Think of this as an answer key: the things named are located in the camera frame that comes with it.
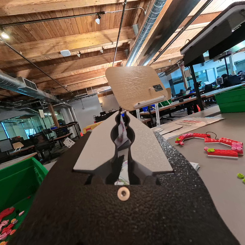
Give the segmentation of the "pile of loose lego pieces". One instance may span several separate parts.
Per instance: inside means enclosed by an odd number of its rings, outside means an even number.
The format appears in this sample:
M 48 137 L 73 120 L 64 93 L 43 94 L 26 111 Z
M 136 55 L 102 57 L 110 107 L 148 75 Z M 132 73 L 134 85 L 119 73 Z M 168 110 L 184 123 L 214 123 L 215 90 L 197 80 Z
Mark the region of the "pile of loose lego pieces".
M 0 244 L 6 245 L 24 220 L 25 210 L 9 207 L 0 213 Z

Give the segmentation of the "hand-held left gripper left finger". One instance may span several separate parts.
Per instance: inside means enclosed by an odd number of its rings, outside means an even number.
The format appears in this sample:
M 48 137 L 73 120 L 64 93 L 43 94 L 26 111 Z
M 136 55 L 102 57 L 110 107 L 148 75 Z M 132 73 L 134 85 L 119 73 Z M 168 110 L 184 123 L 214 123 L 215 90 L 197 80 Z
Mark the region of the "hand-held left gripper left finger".
M 92 130 L 75 163 L 75 172 L 100 176 L 106 184 L 114 184 L 120 174 L 118 147 L 120 112 L 115 112 Z

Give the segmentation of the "white instruction sheet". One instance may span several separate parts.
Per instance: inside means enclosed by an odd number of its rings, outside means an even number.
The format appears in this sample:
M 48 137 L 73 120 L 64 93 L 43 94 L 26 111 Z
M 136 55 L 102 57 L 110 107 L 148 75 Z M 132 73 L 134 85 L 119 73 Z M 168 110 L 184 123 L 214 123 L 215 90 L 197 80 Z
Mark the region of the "white instruction sheet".
M 71 148 L 71 147 L 75 144 L 75 142 L 74 142 L 72 139 L 70 139 L 70 138 L 67 137 L 67 138 L 63 141 L 63 144 L 64 144 L 66 147 Z

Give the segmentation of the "red lego bar with leaf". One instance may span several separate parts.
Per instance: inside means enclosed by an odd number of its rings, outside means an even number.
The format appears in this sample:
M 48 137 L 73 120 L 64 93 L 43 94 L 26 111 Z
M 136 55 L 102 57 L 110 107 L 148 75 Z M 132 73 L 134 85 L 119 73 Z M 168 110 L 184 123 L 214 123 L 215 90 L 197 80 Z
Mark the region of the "red lego bar with leaf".
M 238 153 L 234 150 L 222 150 L 222 149 L 214 149 L 214 148 L 205 147 L 204 151 L 206 151 L 209 157 L 238 159 Z

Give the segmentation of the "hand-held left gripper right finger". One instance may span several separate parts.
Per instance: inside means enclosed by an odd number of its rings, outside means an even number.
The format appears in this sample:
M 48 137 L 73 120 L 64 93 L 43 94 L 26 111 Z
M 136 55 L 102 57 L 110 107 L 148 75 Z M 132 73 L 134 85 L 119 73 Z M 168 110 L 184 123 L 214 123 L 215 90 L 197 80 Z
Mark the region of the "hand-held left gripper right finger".
M 125 112 L 128 148 L 129 184 L 143 184 L 149 176 L 172 174 L 169 163 L 154 132 L 129 112 Z

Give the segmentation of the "green lego parts bin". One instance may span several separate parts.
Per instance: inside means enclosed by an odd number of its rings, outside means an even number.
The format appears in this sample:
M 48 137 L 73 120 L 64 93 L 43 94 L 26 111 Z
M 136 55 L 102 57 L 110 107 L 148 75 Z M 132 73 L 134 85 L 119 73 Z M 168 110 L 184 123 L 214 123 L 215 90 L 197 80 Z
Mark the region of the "green lego parts bin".
M 0 212 L 9 207 L 25 210 L 24 219 L 48 170 L 34 157 L 0 170 Z

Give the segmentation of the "black ceiling pipe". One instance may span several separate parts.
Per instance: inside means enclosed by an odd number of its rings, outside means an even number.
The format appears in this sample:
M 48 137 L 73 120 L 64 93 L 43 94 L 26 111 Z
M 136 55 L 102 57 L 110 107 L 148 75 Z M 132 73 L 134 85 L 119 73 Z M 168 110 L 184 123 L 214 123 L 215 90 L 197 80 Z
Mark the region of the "black ceiling pipe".
M 41 73 L 43 73 L 44 75 L 46 75 L 48 78 L 50 78 L 51 80 L 53 80 L 56 84 L 58 84 L 60 87 L 62 87 L 63 89 L 65 89 L 67 92 L 69 92 L 71 95 L 73 94 L 72 91 L 68 90 L 64 85 L 60 84 L 56 79 L 54 79 L 53 77 L 51 77 L 49 74 L 47 74 L 44 70 L 42 70 L 40 67 L 38 67 L 35 63 L 33 63 L 31 60 L 29 60 L 28 58 L 26 58 L 24 55 L 22 55 L 19 51 L 17 51 L 14 47 L 12 47 L 10 44 L 8 44 L 6 41 L 3 40 L 3 38 L 0 38 L 0 41 L 2 41 L 4 43 L 4 45 L 6 45 L 8 48 L 10 48 L 12 51 L 14 51 L 17 55 L 19 55 L 21 58 L 23 58 L 24 60 L 26 60 L 28 63 L 30 63 L 32 66 L 34 66 L 36 69 L 38 69 Z
M 121 28 L 122 28 L 122 23 L 123 23 L 123 19 L 124 19 L 124 13 L 125 13 L 126 5 L 127 5 L 127 0 L 124 0 L 112 67 L 114 66 L 114 63 L 115 63 L 115 58 L 116 58 L 116 54 L 117 54 L 117 48 L 118 48 L 118 44 L 119 44 L 119 38 L 120 38 L 120 33 L 121 33 Z

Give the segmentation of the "red lego heart frame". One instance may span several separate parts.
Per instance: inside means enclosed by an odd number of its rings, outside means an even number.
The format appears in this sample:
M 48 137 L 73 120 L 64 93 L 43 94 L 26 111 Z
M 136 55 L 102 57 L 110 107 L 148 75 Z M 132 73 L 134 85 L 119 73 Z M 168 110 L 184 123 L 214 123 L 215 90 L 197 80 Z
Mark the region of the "red lego heart frame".
M 176 138 L 175 144 L 183 146 L 185 140 L 192 138 L 203 139 L 205 144 L 222 144 L 230 147 L 230 150 L 236 151 L 238 153 L 238 156 L 243 155 L 242 142 L 224 137 L 221 137 L 219 139 L 211 138 L 211 135 L 208 133 L 185 133 Z

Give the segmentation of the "black office chair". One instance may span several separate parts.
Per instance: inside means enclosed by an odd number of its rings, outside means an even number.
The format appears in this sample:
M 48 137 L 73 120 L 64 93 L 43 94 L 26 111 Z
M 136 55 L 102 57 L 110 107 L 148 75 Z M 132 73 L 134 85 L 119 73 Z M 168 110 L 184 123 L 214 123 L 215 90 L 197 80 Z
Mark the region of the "black office chair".
M 34 145 L 36 152 L 40 154 L 42 161 L 50 159 L 52 155 L 51 150 L 53 149 L 54 144 L 51 143 L 43 131 L 29 135 L 29 139 Z M 44 156 L 44 152 L 49 153 L 48 157 Z

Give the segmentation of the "stacked green storage bins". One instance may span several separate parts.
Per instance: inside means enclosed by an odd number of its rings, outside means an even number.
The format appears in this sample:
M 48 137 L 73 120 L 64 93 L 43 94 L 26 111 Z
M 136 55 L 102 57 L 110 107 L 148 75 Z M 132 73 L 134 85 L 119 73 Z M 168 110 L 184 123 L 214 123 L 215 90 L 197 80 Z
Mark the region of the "stacked green storage bins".
M 245 112 L 245 87 L 238 86 L 215 95 L 221 113 Z

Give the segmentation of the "large black monitor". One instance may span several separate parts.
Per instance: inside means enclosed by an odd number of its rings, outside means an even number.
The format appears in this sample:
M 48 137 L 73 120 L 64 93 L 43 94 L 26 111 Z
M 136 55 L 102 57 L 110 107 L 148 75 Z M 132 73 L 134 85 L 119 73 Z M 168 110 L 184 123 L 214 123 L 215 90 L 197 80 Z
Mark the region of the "large black monitor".
M 234 2 L 181 48 L 184 66 L 204 62 L 206 51 L 211 60 L 244 40 L 245 3 Z

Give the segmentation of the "black light track bar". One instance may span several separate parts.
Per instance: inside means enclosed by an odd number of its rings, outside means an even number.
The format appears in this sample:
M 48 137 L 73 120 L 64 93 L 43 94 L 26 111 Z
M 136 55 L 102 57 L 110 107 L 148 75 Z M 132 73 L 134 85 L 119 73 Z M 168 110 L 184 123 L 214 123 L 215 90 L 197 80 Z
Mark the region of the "black light track bar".
M 30 20 L 30 21 L 6 23 L 6 24 L 1 24 L 1 27 L 26 25 L 26 24 L 49 22 L 49 21 L 55 21 L 55 20 L 65 20 L 65 19 L 93 16 L 93 15 L 100 16 L 100 15 L 104 15 L 104 14 L 106 14 L 105 11 L 100 11 L 100 12 L 95 12 L 95 13 L 79 14 L 79 15 L 74 15 L 74 16 L 63 16 L 63 17 L 54 17 L 54 18 L 39 19 L 39 20 Z

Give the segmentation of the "flat printed paper sheet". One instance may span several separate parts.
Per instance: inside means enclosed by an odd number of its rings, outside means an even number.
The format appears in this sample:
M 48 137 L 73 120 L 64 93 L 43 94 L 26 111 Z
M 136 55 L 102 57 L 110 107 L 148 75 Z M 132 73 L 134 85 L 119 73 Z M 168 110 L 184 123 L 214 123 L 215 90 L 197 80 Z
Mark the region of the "flat printed paper sheet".
M 184 134 L 192 130 L 204 127 L 206 125 L 224 120 L 222 117 L 187 117 L 173 121 L 169 124 L 163 124 L 164 129 L 170 129 L 171 126 L 180 126 L 179 129 L 173 131 L 176 135 Z

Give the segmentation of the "black monitor stand pole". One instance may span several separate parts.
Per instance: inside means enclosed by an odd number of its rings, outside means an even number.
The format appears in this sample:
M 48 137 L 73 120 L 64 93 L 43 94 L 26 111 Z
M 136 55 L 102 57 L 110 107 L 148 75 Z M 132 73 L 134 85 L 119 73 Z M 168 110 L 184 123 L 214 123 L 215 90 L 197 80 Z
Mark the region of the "black monitor stand pole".
M 202 103 L 201 94 L 200 94 L 200 91 L 199 91 L 199 86 L 197 84 L 194 68 L 193 68 L 192 65 L 190 65 L 190 72 L 191 72 L 192 79 L 193 79 L 193 82 L 194 82 L 194 88 L 195 88 L 195 92 L 196 92 L 198 106 L 199 106 L 200 110 L 203 111 L 204 110 L 204 106 L 203 106 L 203 103 Z

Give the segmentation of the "wooden book stand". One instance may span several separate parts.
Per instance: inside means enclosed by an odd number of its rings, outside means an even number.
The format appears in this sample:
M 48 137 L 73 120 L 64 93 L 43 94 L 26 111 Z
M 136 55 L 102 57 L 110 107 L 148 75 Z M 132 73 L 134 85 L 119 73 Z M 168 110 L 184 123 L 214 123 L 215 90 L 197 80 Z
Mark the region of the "wooden book stand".
M 170 100 L 171 89 L 165 88 L 160 78 L 150 66 L 109 67 L 106 79 L 120 107 L 127 112 L 136 111 L 141 121 L 139 109 L 155 105 L 156 129 L 161 135 L 181 129 L 183 126 L 161 126 L 158 103 Z

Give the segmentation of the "long spiral ventilation duct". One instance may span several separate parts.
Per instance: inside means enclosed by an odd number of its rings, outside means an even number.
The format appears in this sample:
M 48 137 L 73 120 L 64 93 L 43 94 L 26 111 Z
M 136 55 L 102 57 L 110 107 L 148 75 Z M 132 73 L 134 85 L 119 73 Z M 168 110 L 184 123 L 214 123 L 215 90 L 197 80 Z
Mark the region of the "long spiral ventilation duct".
M 155 21 L 157 20 L 162 8 L 164 7 L 166 0 L 154 0 L 150 2 L 150 5 L 146 11 L 143 23 L 138 31 L 135 42 L 130 50 L 129 56 L 126 60 L 125 66 L 131 66 L 135 60 L 140 48 L 142 47 L 145 39 L 147 38 L 150 30 L 152 29 Z

